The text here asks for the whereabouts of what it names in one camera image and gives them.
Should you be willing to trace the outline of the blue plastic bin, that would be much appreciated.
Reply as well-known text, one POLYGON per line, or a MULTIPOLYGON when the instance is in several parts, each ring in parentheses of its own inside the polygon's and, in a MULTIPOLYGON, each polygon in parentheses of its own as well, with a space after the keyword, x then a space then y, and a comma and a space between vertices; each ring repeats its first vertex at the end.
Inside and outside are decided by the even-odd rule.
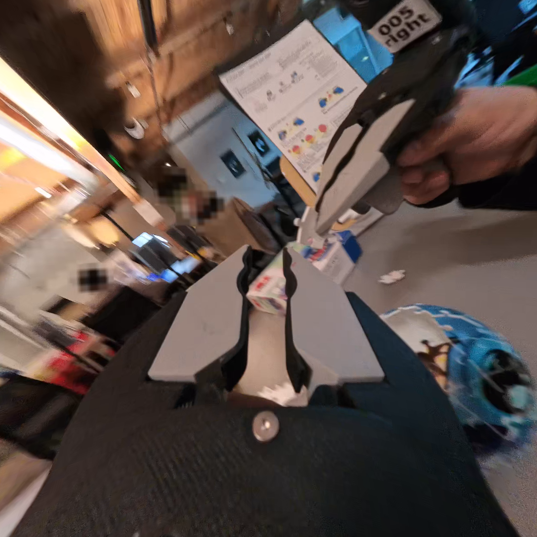
POLYGON ((324 11, 313 24, 366 83, 393 63, 392 54, 341 5, 324 11))

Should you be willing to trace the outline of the printed instruction sheet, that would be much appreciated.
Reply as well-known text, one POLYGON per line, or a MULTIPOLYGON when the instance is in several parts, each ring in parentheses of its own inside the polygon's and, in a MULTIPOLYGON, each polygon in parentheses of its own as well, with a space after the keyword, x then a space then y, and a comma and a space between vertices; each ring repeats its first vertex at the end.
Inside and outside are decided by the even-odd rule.
POLYGON ((366 82, 307 20, 219 79, 317 192, 331 138, 366 82))

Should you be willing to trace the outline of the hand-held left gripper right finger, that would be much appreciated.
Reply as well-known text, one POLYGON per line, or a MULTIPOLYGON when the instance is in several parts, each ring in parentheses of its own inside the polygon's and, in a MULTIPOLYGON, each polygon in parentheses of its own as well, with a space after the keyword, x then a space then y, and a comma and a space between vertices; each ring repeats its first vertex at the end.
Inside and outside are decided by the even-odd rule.
POLYGON ((349 298, 292 248, 283 250, 286 369, 295 393, 380 383, 385 373, 349 298))

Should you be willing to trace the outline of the blue puzzle ball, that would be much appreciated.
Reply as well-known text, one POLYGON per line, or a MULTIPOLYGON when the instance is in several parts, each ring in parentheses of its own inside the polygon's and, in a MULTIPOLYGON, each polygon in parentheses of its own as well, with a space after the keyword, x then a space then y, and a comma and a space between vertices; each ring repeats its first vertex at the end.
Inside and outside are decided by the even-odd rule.
POLYGON ((399 307, 381 319, 435 378, 477 453, 531 443, 534 381, 506 338, 468 314, 437 305, 399 307))

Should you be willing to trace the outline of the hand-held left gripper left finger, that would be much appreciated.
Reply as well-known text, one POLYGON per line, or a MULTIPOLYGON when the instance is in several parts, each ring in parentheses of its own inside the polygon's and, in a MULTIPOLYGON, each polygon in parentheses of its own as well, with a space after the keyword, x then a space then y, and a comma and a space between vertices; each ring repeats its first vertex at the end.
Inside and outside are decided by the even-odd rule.
POLYGON ((247 365, 248 276, 243 245, 192 285, 149 368, 152 381, 233 390, 247 365))

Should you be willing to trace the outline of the person's right hand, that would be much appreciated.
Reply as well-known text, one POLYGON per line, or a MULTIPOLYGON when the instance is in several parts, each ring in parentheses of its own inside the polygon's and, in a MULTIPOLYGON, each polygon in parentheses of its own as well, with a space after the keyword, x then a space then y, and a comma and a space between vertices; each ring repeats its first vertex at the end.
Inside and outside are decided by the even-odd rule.
POLYGON ((403 198, 422 207, 456 199, 456 187, 521 169, 536 158, 536 89, 460 90, 450 109, 399 154, 403 198))

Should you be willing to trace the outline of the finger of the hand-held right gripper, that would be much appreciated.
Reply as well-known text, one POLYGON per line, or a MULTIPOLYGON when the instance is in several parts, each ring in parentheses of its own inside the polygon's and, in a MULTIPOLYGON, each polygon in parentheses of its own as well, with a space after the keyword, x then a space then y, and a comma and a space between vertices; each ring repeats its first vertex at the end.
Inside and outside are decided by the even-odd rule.
POLYGON ((317 182, 318 188, 314 203, 314 209, 316 212, 320 211, 319 204, 321 203, 323 194, 328 187, 328 181, 332 179, 336 173, 337 166, 343 161, 347 154, 350 151, 353 154, 352 146, 359 138, 361 131, 361 125, 352 124, 344 129, 338 129, 332 138, 330 148, 327 151, 325 160, 321 166, 319 181, 317 182))
POLYGON ((362 128, 352 146, 353 154, 347 154, 328 181, 317 212, 317 232, 328 232, 350 209, 358 213, 368 206, 386 215, 399 209, 403 202, 399 173, 382 147, 414 103, 414 99, 399 103, 368 129, 362 128))

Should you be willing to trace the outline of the cartoon puzzle box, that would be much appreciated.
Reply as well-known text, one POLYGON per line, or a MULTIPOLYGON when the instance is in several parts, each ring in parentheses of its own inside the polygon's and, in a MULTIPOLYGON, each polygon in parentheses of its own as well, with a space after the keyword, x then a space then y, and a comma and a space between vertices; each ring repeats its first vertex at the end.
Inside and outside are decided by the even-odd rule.
MULTIPOLYGON (((348 230, 330 236, 319 249, 296 241, 288 243, 287 247, 339 285, 344 284, 362 253, 356 237, 348 230)), ((246 297, 261 312, 285 315, 285 285, 283 251, 280 251, 250 284, 246 297)))

